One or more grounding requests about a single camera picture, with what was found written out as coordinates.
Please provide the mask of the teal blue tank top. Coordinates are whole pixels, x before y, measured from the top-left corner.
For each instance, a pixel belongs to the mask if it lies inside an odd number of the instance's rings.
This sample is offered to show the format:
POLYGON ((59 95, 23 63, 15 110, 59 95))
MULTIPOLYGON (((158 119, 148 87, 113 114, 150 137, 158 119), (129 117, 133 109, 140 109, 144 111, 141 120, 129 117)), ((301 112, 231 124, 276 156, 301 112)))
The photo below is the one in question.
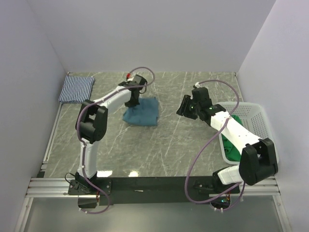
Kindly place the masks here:
POLYGON ((157 126, 159 101, 156 97, 139 98, 139 104, 129 107, 123 114, 123 121, 134 126, 157 126))

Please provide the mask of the blue white striped tank top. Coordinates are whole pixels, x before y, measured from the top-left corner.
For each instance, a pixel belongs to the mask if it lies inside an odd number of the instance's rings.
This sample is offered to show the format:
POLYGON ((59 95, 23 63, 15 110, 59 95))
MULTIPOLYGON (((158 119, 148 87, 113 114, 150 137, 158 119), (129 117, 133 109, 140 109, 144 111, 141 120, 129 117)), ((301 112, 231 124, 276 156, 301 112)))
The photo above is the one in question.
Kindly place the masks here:
POLYGON ((85 100, 89 100, 94 83, 94 77, 67 75, 65 77, 63 88, 58 99, 59 102, 62 104, 79 104, 85 100))

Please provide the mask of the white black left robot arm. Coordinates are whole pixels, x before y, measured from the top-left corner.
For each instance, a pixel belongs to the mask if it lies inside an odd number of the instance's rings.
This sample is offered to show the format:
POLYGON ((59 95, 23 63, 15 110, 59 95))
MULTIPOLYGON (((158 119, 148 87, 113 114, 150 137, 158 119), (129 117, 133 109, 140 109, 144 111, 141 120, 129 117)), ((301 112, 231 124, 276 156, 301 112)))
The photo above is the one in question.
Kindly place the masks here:
POLYGON ((86 100, 82 103, 76 122, 81 152, 75 181, 79 183, 80 190, 85 194, 93 193, 97 187, 98 144, 106 134, 109 114, 114 113, 122 105, 137 106, 140 91, 146 88, 147 84, 144 77, 128 73, 126 80, 109 94, 97 100, 86 100))

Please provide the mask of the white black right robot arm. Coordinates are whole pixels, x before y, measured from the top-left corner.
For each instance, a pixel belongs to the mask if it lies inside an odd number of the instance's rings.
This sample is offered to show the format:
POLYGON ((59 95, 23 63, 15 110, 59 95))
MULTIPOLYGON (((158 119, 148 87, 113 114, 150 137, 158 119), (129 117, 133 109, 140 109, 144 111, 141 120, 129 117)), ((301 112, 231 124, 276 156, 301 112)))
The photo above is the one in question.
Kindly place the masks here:
POLYGON ((212 174, 211 187, 218 193, 229 192, 240 183, 250 186, 278 173, 275 144, 262 139, 239 124, 231 115, 239 102, 213 104, 205 87, 194 88, 192 95, 184 95, 177 115, 204 121, 222 134, 240 153, 240 161, 212 174))

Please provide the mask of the green tank top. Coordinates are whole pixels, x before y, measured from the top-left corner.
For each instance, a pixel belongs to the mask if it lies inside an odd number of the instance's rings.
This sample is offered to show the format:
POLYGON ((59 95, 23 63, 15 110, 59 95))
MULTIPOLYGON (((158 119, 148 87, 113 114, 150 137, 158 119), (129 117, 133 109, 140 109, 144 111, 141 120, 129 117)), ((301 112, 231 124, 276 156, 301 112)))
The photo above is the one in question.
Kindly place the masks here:
POLYGON ((221 134, 225 157, 229 161, 240 162, 241 154, 237 148, 223 135, 221 134))

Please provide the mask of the white plastic laundry basket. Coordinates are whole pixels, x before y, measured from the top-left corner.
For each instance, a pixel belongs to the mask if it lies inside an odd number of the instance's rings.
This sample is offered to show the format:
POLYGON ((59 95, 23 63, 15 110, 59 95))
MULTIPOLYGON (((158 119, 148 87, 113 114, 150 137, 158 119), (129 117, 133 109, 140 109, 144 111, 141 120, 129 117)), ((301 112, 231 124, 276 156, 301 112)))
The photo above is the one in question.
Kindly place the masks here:
MULTIPOLYGON (((236 102, 223 101, 218 102, 218 104, 220 104, 230 113, 232 109, 235 107, 236 102)), ((259 136, 262 139, 269 138, 270 140, 273 141, 273 143, 275 143, 275 140, 271 132, 269 120, 262 106, 256 103, 240 102, 237 109, 231 115, 238 116, 243 124, 243 127, 245 127, 251 133, 259 136)), ((219 144, 223 160, 227 164, 238 165, 239 162, 231 161, 226 157, 221 135, 219 135, 219 144)))

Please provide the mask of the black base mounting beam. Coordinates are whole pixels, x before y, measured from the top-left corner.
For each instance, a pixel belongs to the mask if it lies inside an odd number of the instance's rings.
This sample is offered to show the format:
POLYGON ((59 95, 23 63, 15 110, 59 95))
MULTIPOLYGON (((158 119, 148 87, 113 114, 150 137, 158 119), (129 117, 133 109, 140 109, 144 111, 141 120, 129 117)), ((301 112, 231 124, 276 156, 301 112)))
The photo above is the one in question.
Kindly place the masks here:
MULTIPOLYGON (((184 203, 188 199, 184 192, 185 177, 98 177, 94 185, 105 191, 111 204, 126 203, 184 203)), ((189 196, 196 201, 217 195, 233 184, 216 184, 211 176, 193 176, 188 181, 189 196)), ((68 194, 78 196, 78 206, 95 208, 108 204, 106 196, 86 181, 71 180, 68 194)))

